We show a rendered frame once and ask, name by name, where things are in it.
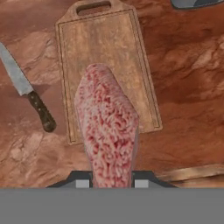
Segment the light wooden board edge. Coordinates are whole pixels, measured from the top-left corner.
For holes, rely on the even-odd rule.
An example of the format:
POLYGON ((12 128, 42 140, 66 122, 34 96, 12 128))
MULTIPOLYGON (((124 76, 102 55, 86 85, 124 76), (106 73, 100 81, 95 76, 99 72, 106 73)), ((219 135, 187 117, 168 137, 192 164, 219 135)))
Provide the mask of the light wooden board edge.
POLYGON ((177 169, 157 177, 182 188, 224 188, 224 164, 177 169))

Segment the pink marbled raw steak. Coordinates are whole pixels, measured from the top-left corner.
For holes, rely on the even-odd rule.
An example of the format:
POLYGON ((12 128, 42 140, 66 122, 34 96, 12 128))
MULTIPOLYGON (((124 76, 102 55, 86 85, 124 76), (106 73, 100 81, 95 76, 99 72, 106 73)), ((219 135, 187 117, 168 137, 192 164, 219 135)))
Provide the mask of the pink marbled raw steak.
POLYGON ((93 186, 130 187, 139 119, 107 66, 87 67, 74 107, 93 172, 93 186))

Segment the grey metal object with dark rim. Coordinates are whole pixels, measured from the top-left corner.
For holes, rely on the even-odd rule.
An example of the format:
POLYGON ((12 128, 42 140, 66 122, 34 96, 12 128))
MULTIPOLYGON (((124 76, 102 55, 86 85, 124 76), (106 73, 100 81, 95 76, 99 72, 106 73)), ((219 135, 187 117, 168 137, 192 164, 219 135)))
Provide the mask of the grey metal object with dark rim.
POLYGON ((175 9, 186 10, 222 4, 224 0, 171 0, 175 9))

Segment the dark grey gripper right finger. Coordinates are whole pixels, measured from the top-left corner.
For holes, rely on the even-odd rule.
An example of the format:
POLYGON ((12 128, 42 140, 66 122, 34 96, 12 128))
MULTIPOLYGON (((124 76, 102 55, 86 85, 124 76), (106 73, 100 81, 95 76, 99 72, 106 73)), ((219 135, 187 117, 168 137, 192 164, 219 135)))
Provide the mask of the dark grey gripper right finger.
POLYGON ((153 171, 133 171, 132 188, 173 187, 172 184, 159 179, 153 171))

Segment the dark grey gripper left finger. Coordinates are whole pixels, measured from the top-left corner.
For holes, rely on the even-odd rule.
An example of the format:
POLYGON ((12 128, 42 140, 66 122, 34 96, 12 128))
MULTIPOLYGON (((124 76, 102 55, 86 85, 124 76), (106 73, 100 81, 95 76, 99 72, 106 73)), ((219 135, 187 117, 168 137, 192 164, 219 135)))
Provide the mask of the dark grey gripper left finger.
POLYGON ((92 188, 93 174, 91 171, 71 171, 66 179, 54 183, 51 187, 92 188))

